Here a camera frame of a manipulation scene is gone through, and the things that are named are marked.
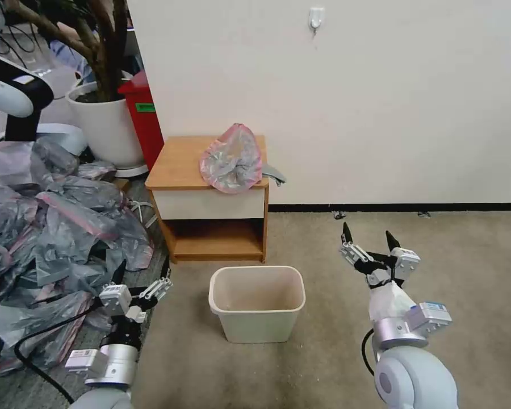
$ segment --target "drawer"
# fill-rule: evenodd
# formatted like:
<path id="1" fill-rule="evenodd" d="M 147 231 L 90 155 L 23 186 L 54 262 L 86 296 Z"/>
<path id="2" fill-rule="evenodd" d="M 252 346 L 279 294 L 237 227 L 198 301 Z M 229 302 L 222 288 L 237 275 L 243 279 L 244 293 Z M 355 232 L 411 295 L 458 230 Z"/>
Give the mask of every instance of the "drawer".
<path id="1" fill-rule="evenodd" d="M 152 190 L 163 220 L 262 219 L 265 189 L 230 195 L 215 189 Z"/>

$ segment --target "black cable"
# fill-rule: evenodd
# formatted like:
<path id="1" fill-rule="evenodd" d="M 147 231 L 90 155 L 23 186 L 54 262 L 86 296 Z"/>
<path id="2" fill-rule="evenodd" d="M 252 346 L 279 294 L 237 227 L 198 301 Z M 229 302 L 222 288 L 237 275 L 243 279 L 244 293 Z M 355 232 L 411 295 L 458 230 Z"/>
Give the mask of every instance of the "black cable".
<path id="1" fill-rule="evenodd" d="M 375 376 L 375 372 L 371 368 L 371 365 L 369 365 L 369 361 L 367 360 L 367 354 L 365 353 L 365 347 L 366 347 L 367 341 L 369 340 L 369 337 L 373 334 L 373 332 L 374 332 L 373 329 L 370 329 L 365 334 L 365 337 L 363 337 L 363 341 L 362 341 L 362 358 L 363 358 L 363 363 L 365 364 L 365 367 L 367 368 L 369 373 L 372 376 Z"/>
<path id="2" fill-rule="evenodd" d="M 54 324 L 54 325 L 50 326 L 49 328 L 42 329 L 41 331 L 38 331 L 38 332 L 35 332 L 33 334 L 27 335 L 26 337 L 23 337 L 19 341 L 17 341 L 17 343 L 13 347 L 13 352 L 15 353 L 15 356 L 17 357 L 17 359 L 19 361 L 21 361 L 23 363 L 23 365 L 25 365 L 27 368 L 31 369 L 37 375 L 41 376 L 41 378 L 43 378 L 45 381 L 50 383 L 56 390 L 58 390 L 62 394 L 62 396 L 64 396 L 66 398 L 66 400 L 70 404 L 74 403 L 74 399 L 72 398 L 72 396 L 70 396 L 70 394 L 61 385 L 59 385 L 57 381 L 55 381 L 47 373 L 43 372 L 40 368 L 38 368 L 36 365 L 34 365 L 30 361 L 29 358 L 24 357 L 23 354 L 21 354 L 21 351 L 20 351 L 21 345 L 23 345 L 23 343 L 25 341 L 29 340 L 30 338 L 34 338 L 35 336 L 38 336 L 38 335 L 41 335 L 43 333 L 46 333 L 46 332 L 52 331 L 54 329 L 57 329 L 59 327 L 62 327 L 63 325 L 71 323 L 72 321 L 76 321 L 77 319 L 82 318 L 83 316 L 85 316 L 85 315 L 89 314 L 90 312 L 96 310 L 100 306 L 101 306 L 101 304 L 99 302 L 95 301 L 93 303 L 93 305 L 91 305 L 84 312 L 80 312 L 78 315 L 74 315 L 72 318 L 69 318 L 69 319 L 61 321 L 61 322 L 59 322 L 57 324 Z"/>
<path id="3" fill-rule="evenodd" d="M 13 41 L 15 42 L 15 44 L 17 44 L 17 47 L 19 47 L 21 50 L 25 51 L 25 53 L 28 53 L 28 54 L 31 54 L 36 50 L 36 44 L 34 44 L 34 40 L 32 39 L 32 37 L 30 37 L 30 35 L 28 35 L 28 33 L 25 30 L 23 30 L 17 26 L 7 26 L 7 28 L 10 30 L 10 34 L 13 37 Z M 15 34 L 13 34 L 13 31 L 11 30 L 12 28 L 19 30 L 22 34 L 26 35 L 26 37 L 32 43 L 32 49 L 27 50 L 27 49 L 23 48 L 23 46 L 17 41 L 17 37 L 15 37 Z"/>
<path id="4" fill-rule="evenodd" d="M 4 39 L 4 37 L 2 37 L 2 35 L 1 35 L 1 34 L 0 34 L 0 41 L 1 41 L 1 42 L 3 42 L 4 44 L 6 44 L 6 45 L 7 45 L 7 47 L 8 47 L 8 52 L 9 52 L 9 51 L 13 51 L 13 53 L 17 56 L 17 58 L 19 59 L 19 61 L 21 61 L 21 64 L 23 64 L 23 67 L 24 67 L 25 69 L 28 69 L 28 68 L 27 68 L 27 65 L 24 63 L 24 61 L 23 61 L 23 59 L 21 58 L 21 56 L 19 55 L 19 53 L 15 50 L 15 48 L 13 48 L 13 47 L 10 45 L 10 43 L 8 43 L 8 42 Z"/>
<path id="5" fill-rule="evenodd" d="M 6 11 L 4 10 L 4 6 L 2 6 L 2 2 L 1 2 L 1 0 L 0 0 L 0 10 L 2 10 L 2 15 L 4 16 L 4 20 L 5 20 L 5 19 L 6 19 Z M 24 48 L 23 48 L 23 46 L 22 46 L 21 44 L 19 44 L 19 42 L 17 41 L 17 38 L 15 38 L 15 34 L 13 34 L 13 31 L 11 30 L 11 28 L 12 28 L 12 27 L 16 28 L 17 30 L 19 30 L 21 33 L 25 34 L 25 35 L 28 37 L 28 39 L 29 39 L 29 40 L 31 41 L 31 43 L 32 43 L 32 50 L 31 50 L 31 51 L 29 51 L 29 50 L 27 50 L 27 49 L 24 49 Z M 34 45 L 34 41 L 32 41 L 32 39 L 30 38 L 30 36 L 29 36 L 27 33 L 25 33 L 25 32 L 24 32 L 23 30 L 21 30 L 19 27 L 15 27 L 15 26 L 7 25 L 7 28 L 10 30 L 10 34 L 11 34 L 11 36 L 13 37 L 13 41 L 15 42 L 15 44 L 17 44 L 17 46 L 18 46 L 21 50 L 23 50 L 23 51 L 25 51 L 25 53 L 29 53 L 29 54 L 30 54 L 30 53 L 32 53 L 32 52 L 34 52 L 34 50 L 36 49 L 36 46 Z"/>
<path id="6" fill-rule="evenodd" d="M 38 46 L 38 49 L 43 54 L 44 51 L 40 47 L 40 43 L 38 42 L 38 38 L 36 37 L 36 33 L 34 32 L 34 27 L 32 26 L 32 23 L 29 23 L 30 25 L 30 34 L 32 34 L 32 37 L 34 38 L 34 41 L 36 42 L 36 45 Z"/>

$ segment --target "beige plastic wastebasket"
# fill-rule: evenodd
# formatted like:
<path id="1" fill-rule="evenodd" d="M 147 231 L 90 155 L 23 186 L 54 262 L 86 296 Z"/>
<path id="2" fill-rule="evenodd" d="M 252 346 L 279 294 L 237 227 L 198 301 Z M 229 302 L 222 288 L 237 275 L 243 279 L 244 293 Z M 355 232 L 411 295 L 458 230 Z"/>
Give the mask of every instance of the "beige plastic wastebasket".
<path id="1" fill-rule="evenodd" d="M 224 267 L 210 279 L 208 302 L 229 342 L 284 342 L 305 305 L 305 287 L 289 266 Z"/>

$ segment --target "pile of plastic bags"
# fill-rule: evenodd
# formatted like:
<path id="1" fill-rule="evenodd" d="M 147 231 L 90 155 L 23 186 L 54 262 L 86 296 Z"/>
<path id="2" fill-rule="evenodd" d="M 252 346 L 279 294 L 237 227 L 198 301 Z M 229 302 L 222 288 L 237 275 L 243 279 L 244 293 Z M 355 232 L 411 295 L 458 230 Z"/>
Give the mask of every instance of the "pile of plastic bags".
<path id="1" fill-rule="evenodd" d="M 0 143 L 0 373 L 20 365 L 16 340 L 87 309 L 123 260 L 127 270 L 148 267 L 146 230 L 102 180 L 114 173 L 106 162 L 79 165 L 46 140 Z M 44 366 L 60 362 L 78 325 L 31 340 L 25 352 L 36 348 Z"/>

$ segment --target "wooden shelf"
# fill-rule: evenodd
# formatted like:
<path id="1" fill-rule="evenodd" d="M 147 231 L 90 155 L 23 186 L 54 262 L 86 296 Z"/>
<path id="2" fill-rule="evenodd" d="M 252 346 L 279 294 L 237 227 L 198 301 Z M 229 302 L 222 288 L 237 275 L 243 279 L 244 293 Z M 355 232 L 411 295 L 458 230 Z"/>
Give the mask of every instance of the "wooden shelf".
<path id="1" fill-rule="evenodd" d="M 263 219 L 163 220 L 178 261 L 263 260 Z"/>
<path id="2" fill-rule="evenodd" d="M 146 180 L 170 261 L 265 262 L 269 180 L 263 178 L 238 195 L 208 186 L 199 160 L 216 138 L 167 138 Z M 255 139 L 265 163 L 265 137 Z"/>

